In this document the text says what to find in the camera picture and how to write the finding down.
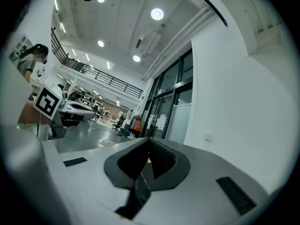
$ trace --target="glass door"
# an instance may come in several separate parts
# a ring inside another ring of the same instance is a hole
[[[169,111],[172,107],[172,94],[160,97],[156,100],[156,102],[156,111],[153,114],[148,136],[162,138],[162,135],[167,130],[165,124],[168,120],[168,116],[170,115]]]
[[[145,123],[145,126],[147,126],[147,127],[145,129],[144,135],[146,135],[146,136],[148,135],[149,130],[150,130],[152,124],[153,124],[153,121],[154,121],[153,118],[154,118],[154,115],[155,115],[158,104],[159,104],[159,99],[154,100],[153,101],[153,106],[152,106],[151,110],[149,111],[150,116],[149,116],[148,120]]]

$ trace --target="orange object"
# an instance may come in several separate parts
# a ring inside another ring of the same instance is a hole
[[[137,131],[137,132],[140,132],[141,131],[141,122],[138,122],[133,130]]]

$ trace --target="railing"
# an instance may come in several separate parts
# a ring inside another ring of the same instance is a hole
[[[65,53],[57,39],[54,30],[51,28],[51,47],[53,54],[58,58],[58,60],[63,64],[67,59],[68,55]]]
[[[124,82],[114,76],[111,76],[107,73],[101,72],[96,68],[91,68],[90,66],[78,62],[74,59],[70,59],[65,53],[63,48],[58,41],[54,30],[51,28],[51,42],[52,42],[52,52],[58,58],[58,60],[68,68],[74,69],[80,73],[86,74],[102,83],[108,84],[116,89],[119,89],[127,94],[130,94],[136,98],[140,98],[143,90]]]

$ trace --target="glass window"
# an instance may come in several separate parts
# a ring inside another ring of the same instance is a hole
[[[159,79],[159,77],[158,77],[158,78],[156,78],[156,79],[154,80],[154,82],[153,82],[153,85],[152,85],[151,91],[150,91],[150,93],[149,93],[149,98],[150,98],[150,97],[152,97],[152,96],[153,96],[153,94],[155,94],[155,92],[154,92],[154,89],[155,89],[156,83],[158,82],[158,79]]]
[[[183,58],[183,74],[182,81],[193,76],[193,53],[189,53]]]
[[[165,72],[163,81],[159,88],[160,90],[165,90],[175,85],[178,69],[179,69],[179,62],[177,61],[172,68],[170,68],[168,71]]]
[[[153,107],[152,107],[151,111],[149,111],[149,113],[150,113],[149,118],[148,118],[147,122],[145,123],[145,126],[147,126],[145,133],[144,133],[145,136],[148,136],[150,125],[152,124],[152,120],[153,120],[153,117],[156,112],[156,108],[157,108],[158,104],[159,104],[159,99],[153,101]]]
[[[178,100],[177,100],[176,104],[180,105],[180,104],[191,103],[192,102],[192,93],[193,93],[193,89],[181,92],[178,95]]]
[[[150,104],[151,104],[151,102],[147,102],[147,103],[146,103],[145,110],[148,110],[148,109],[149,109]]]
[[[161,98],[161,106],[157,114],[157,120],[155,127],[153,128],[153,133],[151,136],[161,138],[163,132],[167,127],[165,127],[165,123],[167,121],[170,107],[172,106],[172,96]]]

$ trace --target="white ceiling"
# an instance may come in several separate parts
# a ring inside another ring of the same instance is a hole
[[[53,25],[57,26],[57,21],[62,20],[66,33],[59,28],[56,33],[61,33],[58,37],[63,45],[108,60],[139,75],[144,75],[165,46],[196,15],[201,5],[205,5],[202,0],[197,5],[190,0],[105,0],[104,3],[57,0],[57,3],[59,15],[56,15]],[[154,8],[163,10],[162,20],[152,19],[150,13]],[[136,48],[136,44],[146,28],[162,37],[151,55],[141,57],[142,51]],[[104,42],[103,48],[98,46],[98,40]],[[133,55],[139,55],[141,62],[134,62]],[[99,66],[99,69],[105,69],[105,66]]]
[[[77,50],[77,49],[73,48],[73,50],[76,54],[76,56],[75,56],[73,51],[72,51],[72,48],[64,46],[64,45],[62,45],[62,48],[65,50],[66,53],[69,53],[69,55],[68,55],[69,58],[79,60],[80,62],[82,62],[84,64],[87,64],[87,65],[92,65],[93,68],[97,68],[102,72],[107,73],[114,66],[114,64],[111,61],[109,61],[107,59],[100,58],[100,57],[95,56],[93,54],[90,54],[90,53],[88,54],[88,57],[89,57],[89,61],[88,61],[88,59],[85,55],[85,52],[82,52],[80,50]]]

